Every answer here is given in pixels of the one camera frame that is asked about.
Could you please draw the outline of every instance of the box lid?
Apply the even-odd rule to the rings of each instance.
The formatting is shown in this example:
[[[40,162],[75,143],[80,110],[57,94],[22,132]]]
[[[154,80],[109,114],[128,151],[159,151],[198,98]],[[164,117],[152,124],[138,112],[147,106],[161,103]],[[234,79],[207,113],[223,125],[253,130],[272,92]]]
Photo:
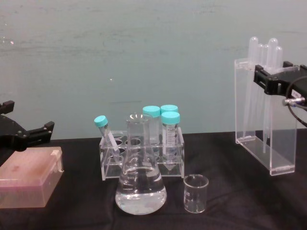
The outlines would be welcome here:
[[[0,188],[40,186],[54,170],[62,170],[60,147],[14,152],[0,167]]]

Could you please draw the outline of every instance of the pipette tip box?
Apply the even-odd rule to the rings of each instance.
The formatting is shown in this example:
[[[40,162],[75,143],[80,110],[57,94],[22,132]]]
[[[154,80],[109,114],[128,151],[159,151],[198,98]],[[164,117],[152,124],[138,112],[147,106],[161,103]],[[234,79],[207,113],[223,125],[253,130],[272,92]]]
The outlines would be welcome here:
[[[14,152],[0,167],[0,208],[46,206],[62,174],[60,147]]]

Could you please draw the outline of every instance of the beaker rim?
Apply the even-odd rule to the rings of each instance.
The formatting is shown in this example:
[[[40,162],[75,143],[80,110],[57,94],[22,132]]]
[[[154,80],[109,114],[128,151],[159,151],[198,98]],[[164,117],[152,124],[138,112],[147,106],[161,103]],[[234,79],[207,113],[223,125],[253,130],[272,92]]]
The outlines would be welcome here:
[[[186,181],[188,177],[198,177],[198,178],[201,178],[205,182],[205,184],[202,185],[202,186],[192,186],[192,185],[188,184],[188,182]],[[188,186],[190,188],[204,188],[204,187],[208,186],[209,179],[207,177],[201,175],[201,174],[189,174],[189,175],[184,177],[183,182],[184,182],[184,184],[186,186]]]

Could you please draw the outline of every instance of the plastic pipette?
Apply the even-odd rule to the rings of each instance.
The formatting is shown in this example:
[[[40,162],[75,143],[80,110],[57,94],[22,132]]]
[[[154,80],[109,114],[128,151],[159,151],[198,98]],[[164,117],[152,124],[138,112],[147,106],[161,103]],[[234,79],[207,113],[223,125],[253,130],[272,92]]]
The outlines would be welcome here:
[[[259,49],[259,53],[260,53],[260,58],[259,58],[259,64],[262,67],[265,67],[267,64],[267,56],[268,56],[268,44],[260,46]],[[262,112],[262,108],[263,108],[263,101],[264,101],[264,93],[263,90],[261,90],[260,87],[257,87],[257,91],[258,91],[258,96],[257,96],[257,117],[261,117],[261,112]]]
[[[248,47],[248,87],[247,87],[247,94],[245,98],[245,108],[244,108],[244,120],[243,120],[243,138],[246,136],[246,130],[248,125],[248,117],[249,117],[249,111],[250,111],[250,103],[251,103],[251,87],[253,83],[253,74],[254,74],[254,68],[255,68],[255,62],[258,59],[258,38],[252,37],[249,40],[249,47]]]
[[[274,74],[278,69],[283,67],[283,49],[278,46],[278,40],[272,38],[268,43],[268,54],[266,71]],[[263,152],[265,153],[265,146],[267,139],[271,138],[272,121],[271,121],[271,98],[265,96],[264,101],[264,121],[263,121]]]
[[[261,63],[261,58],[262,58],[262,53],[263,53],[264,45],[263,44],[258,44],[258,51],[257,51],[257,60],[255,60],[255,65]],[[251,93],[251,115],[250,115],[250,121],[254,124],[257,124],[258,121],[255,120],[257,119],[260,114],[259,113],[259,95],[260,95],[260,90],[259,86],[256,84],[252,84],[252,93]]]

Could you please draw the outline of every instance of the wall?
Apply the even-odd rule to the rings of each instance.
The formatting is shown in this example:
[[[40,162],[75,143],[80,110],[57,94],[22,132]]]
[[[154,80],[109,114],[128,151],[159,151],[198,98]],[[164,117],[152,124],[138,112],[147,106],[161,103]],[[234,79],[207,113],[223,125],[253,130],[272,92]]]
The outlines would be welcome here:
[[[27,129],[99,136],[145,105],[177,104],[185,133],[234,131],[234,68],[276,37],[307,63],[304,0],[2,0],[0,101]]]

